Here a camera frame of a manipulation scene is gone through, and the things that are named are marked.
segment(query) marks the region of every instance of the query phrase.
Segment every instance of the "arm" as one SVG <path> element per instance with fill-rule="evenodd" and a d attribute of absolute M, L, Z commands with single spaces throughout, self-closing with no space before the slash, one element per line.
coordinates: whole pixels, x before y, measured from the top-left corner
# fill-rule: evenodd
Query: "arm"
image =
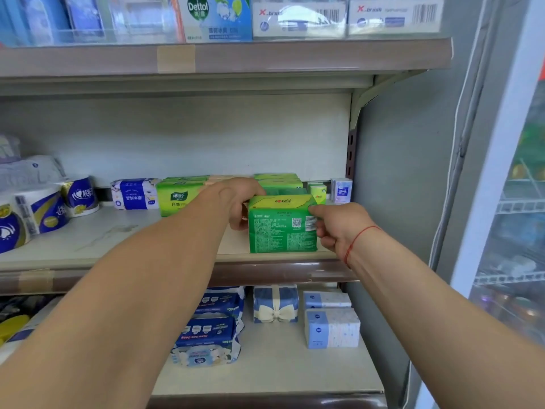
<path fill-rule="evenodd" d="M 202 298 L 228 221 L 244 228 L 253 179 L 213 185 L 123 241 L 0 366 L 4 407 L 145 407 Z"/>
<path fill-rule="evenodd" d="M 340 259 L 374 225 L 358 204 L 313 206 Z M 356 239 L 348 265 L 441 409 L 545 407 L 545 350 L 469 302 L 384 231 Z"/>

